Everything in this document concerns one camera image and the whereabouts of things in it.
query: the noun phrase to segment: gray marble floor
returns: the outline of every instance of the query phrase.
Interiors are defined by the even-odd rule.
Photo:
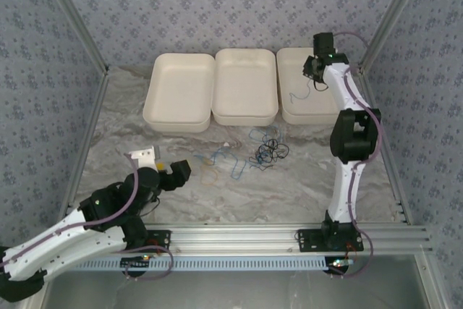
[[[230,151],[239,159],[234,173],[238,175],[245,160],[260,145],[249,138],[252,128],[223,127],[212,121],[200,134],[154,132],[142,117],[149,77],[149,70],[145,69],[110,69],[108,90],[75,204],[92,191],[121,181],[130,173],[124,152],[157,145],[162,162],[188,159],[192,175],[184,187],[163,192],[156,214],[147,215],[146,221],[322,221],[331,200],[335,175],[335,162],[329,150],[331,127],[292,126],[278,115],[273,125],[290,147],[289,155],[264,172],[246,166],[237,180],[231,177],[236,164],[232,156],[219,156],[215,166],[205,167],[195,155],[210,156],[228,143]],[[380,159],[367,166],[362,176],[357,218],[359,221],[399,220],[396,200]]]

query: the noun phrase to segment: white container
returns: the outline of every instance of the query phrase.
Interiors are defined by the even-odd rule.
[[[225,126],[268,126],[278,113],[275,55],[225,48],[216,54],[212,112]]]
[[[211,122],[214,58],[162,54],[153,68],[143,119],[158,132],[202,132]]]
[[[313,56],[313,48],[282,48],[276,54],[281,114],[290,124],[334,124],[339,110],[331,91],[317,91],[313,81],[302,74],[309,56]],[[317,88],[323,90],[326,86],[317,84]]]

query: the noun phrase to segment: blue floral wallpaper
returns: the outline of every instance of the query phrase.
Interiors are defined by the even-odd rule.
[[[165,52],[310,46],[320,31],[372,38],[390,0],[73,0],[107,64],[153,64]],[[337,46],[358,61],[356,38]]]
[[[58,219],[100,78],[55,0],[0,0],[0,245]]]
[[[463,0],[410,0],[368,73],[415,222],[463,308]]]

